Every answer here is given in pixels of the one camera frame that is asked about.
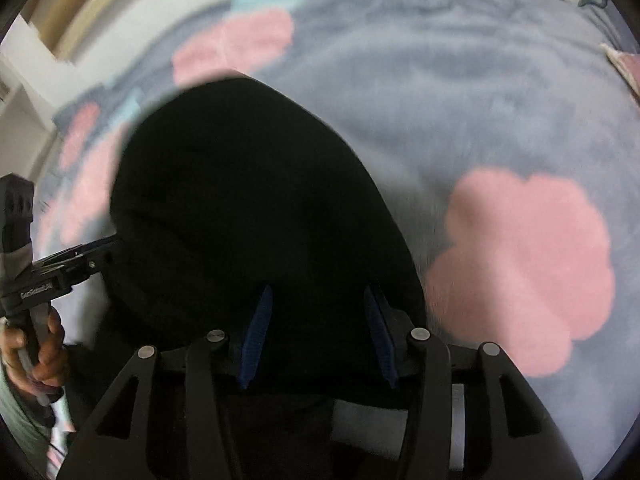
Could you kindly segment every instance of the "black fabric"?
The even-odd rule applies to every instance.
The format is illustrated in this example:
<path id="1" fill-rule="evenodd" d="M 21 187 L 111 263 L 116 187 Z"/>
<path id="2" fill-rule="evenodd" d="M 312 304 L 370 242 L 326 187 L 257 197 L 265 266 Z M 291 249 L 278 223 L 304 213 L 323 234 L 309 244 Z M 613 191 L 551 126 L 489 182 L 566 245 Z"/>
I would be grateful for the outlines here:
<path id="1" fill-rule="evenodd" d="M 146 118 L 111 215 L 130 260 L 110 287 L 161 349 L 232 331 L 272 286 L 256 383 L 384 384 L 369 283 L 426 323 L 411 256 L 367 171 L 325 124 L 254 80 L 191 89 Z"/>
<path id="2" fill-rule="evenodd" d="M 0 478 L 11 480 L 43 480 L 18 446 L 0 417 Z"/>

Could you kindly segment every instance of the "black mount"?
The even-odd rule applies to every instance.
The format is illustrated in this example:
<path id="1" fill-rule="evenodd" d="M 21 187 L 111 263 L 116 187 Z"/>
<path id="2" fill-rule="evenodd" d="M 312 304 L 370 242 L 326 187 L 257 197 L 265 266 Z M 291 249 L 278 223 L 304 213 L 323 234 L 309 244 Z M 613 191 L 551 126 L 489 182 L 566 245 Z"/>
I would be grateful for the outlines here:
<path id="1" fill-rule="evenodd" d="M 422 384 L 409 411 L 399 480 L 582 478 L 548 412 L 498 345 L 448 346 L 427 330 L 422 338 L 406 339 L 407 359 L 418 365 Z M 188 478 L 239 480 L 241 465 L 218 393 L 220 383 L 233 380 L 221 371 L 228 359 L 226 335 L 169 352 L 141 348 L 82 427 L 58 480 L 167 478 L 148 464 L 157 461 L 152 454 L 162 453 L 150 442 L 156 433 L 150 399 L 164 396 L 168 381 L 184 386 L 184 411 L 177 418 L 184 421 Z M 464 467 L 458 471 L 449 467 L 453 384 L 463 385 L 465 403 Z M 175 441 L 164 444 L 170 452 Z"/>
<path id="2" fill-rule="evenodd" d="M 60 251 L 35 262 L 15 280 L 2 287 L 2 315 L 14 316 L 69 294 L 73 285 L 106 270 L 121 254 L 121 243 L 113 235 Z"/>

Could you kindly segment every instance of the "finger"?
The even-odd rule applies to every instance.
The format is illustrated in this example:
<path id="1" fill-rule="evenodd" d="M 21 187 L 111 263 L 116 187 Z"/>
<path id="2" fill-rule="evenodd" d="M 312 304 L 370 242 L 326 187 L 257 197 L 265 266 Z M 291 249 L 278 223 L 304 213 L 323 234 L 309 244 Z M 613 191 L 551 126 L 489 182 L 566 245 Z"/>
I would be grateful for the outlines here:
<path id="1" fill-rule="evenodd" d="M 27 374 L 24 373 L 22 368 L 11 368 L 6 367 L 6 374 L 8 379 L 13 383 L 13 385 L 18 389 L 18 391 L 31 394 L 33 396 L 37 396 L 39 391 L 37 387 L 31 383 Z"/>
<path id="2" fill-rule="evenodd" d="M 38 364 L 31 375 L 34 379 L 40 382 L 48 381 L 53 377 L 62 374 L 67 363 L 66 351 L 61 351 L 56 358 L 47 365 L 42 363 Z"/>
<path id="3" fill-rule="evenodd" d="M 44 384 L 46 384 L 47 386 L 53 386 L 54 388 L 60 388 L 61 386 L 64 386 L 66 383 L 66 380 L 69 377 L 69 366 L 68 364 L 62 368 L 62 370 L 60 370 L 60 373 L 57 374 L 55 377 L 52 377 L 50 379 L 47 379 L 46 381 L 42 381 Z"/>
<path id="4" fill-rule="evenodd" d="M 7 367 L 22 370 L 17 350 L 23 348 L 25 342 L 24 332 L 19 328 L 4 327 L 2 329 L 0 333 L 0 352 L 2 352 L 2 362 Z"/>
<path id="5" fill-rule="evenodd" d="M 44 365 L 48 365 L 50 362 L 54 361 L 62 349 L 62 342 L 64 340 L 65 329 L 60 326 L 58 332 L 49 334 L 47 340 L 40 346 L 38 361 Z"/>
<path id="6" fill-rule="evenodd" d="M 60 314 L 58 311 L 51 307 L 49 309 L 49 317 L 47 318 L 47 325 L 49 327 L 49 332 L 52 334 L 57 333 L 62 328 L 62 321 L 60 321 Z"/>
<path id="7" fill-rule="evenodd" d="M 25 344 L 24 332 L 19 328 L 5 327 L 0 336 L 0 349 L 2 352 L 9 352 L 23 348 Z"/>

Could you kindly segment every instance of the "screw head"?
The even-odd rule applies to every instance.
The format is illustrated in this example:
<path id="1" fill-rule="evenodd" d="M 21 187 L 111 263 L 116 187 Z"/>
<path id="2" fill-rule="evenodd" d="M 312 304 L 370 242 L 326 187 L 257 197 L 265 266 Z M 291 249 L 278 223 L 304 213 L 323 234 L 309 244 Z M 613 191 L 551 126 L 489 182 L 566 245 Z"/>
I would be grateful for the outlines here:
<path id="1" fill-rule="evenodd" d="M 496 357 L 500 353 L 500 347 L 496 343 L 485 343 L 482 346 L 482 350 L 491 357 Z"/>
<path id="2" fill-rule="evenodd" d="M 225 338 L 225 333 L 222 330 L 212 330 L 207 334 L 207 341 L 210 343 L 219 343 Z"/>
<path id="3" fill-rule="evenodd" d="M 427 339 L 431 337 L 431 332 L 426 328 L 414 328 L 411 330 L 411 337 L 416 341 L 427 341 Z"/>
<path id="4" fill-rule="evenodd" d="M 143 346 L 140 350 L 138 350 L 138 357 L 140 359 L 149 359 L 153 354 L 156 353 L 156 349 L 151 345 Z"/>

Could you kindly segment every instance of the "black cloth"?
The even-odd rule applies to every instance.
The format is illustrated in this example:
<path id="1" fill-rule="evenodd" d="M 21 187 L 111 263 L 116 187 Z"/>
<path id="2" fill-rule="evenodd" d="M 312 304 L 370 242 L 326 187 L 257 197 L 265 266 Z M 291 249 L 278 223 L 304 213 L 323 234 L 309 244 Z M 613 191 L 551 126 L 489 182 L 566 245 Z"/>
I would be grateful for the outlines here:
<path id="1" fill-rule="evenodd" d="M 259 82 L 210 83 L 136 127 L 111 217 L 127 259 L 105 275 L 112 305 L 95 350 L 70 351 L 74 419 L 136 348 L 241 331 L 270 285 L 273 315 L 252 387 L 298 394 L 296 402 L 230 398 L 229 425 L 247 478 L 311 478 L 300 476 L 305 468 L 330 478 L 332 399 L 390 390 L 364 314 L 366 286 L 426 325 L 411 255 L 351 149 Z"/>

